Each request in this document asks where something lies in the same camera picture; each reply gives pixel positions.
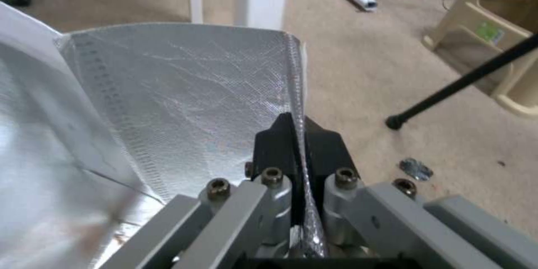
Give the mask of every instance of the rubber tip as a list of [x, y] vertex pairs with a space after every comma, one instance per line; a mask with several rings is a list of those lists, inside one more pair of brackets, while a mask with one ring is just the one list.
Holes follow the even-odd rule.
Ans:
[[404, 122], [400, 120], [400, 116], [389, 116], [385, 120], [385, 125], [392, 130], [399, 130], [402, 128]]

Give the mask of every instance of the plastic chair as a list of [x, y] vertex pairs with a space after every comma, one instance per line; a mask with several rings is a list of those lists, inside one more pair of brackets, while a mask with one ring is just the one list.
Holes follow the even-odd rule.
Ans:
[[[457, 0], [436, 29], [423, 38], [434, 50], [446, 34], [462, 29], [503, 51], [538, 32], [538, 0]], [[519, 116], [538, 116], [538, 51], [510, 64], [491, 97]]]

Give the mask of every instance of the green label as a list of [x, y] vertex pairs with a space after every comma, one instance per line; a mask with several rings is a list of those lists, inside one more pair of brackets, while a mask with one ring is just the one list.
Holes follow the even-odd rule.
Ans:
[[504, 31], [487, 22], [482, 22], [476, 30], [476, 34], [487, 42], [496, 45], [504, 36]]

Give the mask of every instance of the black tripod leg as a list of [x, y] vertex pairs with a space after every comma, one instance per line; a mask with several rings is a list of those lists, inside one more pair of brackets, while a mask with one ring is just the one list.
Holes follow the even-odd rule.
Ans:
[[517, 45], [506, 50], [504, 53], [497, 55], [495, 58], [487, 61], [480, 67], [476, 68], [472, 72], [469, 72], [451, 84], [446, 85], [446, 87], [440, 91], [430, 95], [422, 102], [417, 103], [415, 106], [409, 108], [401, 114], [389, 116], [388, 119], [385, 120], [385, 125], [387, 125], [387, 127], [390, 129], [400, 129], [402, 125], [407, 122], [407, 120], [413, 118], [415, 115], [420, 114], [424, 110], [427, 110], [442, 100], [450, 97], [454, 93], [459, 92], [465, 87], [491, 74], [492, 72], [503, 68], [503, 66], [511, 61], [528, 54], [530, 51], [536, 49], [536, 47], [538, 47], [538, 34], [534, 34], [532, 37], [521, 41]]

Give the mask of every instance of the reflective insulation sheet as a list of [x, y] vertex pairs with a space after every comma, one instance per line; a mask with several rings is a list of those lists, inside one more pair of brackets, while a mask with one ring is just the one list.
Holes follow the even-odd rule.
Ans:
[[[0, 40], [0, 267], [100, 265], [176, 194], [215, 177], [237, 185], [254, 136], [283, 112], [305, 164], [292, 35], [161, 23], [56, 38], [54, 60]], [[305, 195], [305, 254], [323, 256]]]

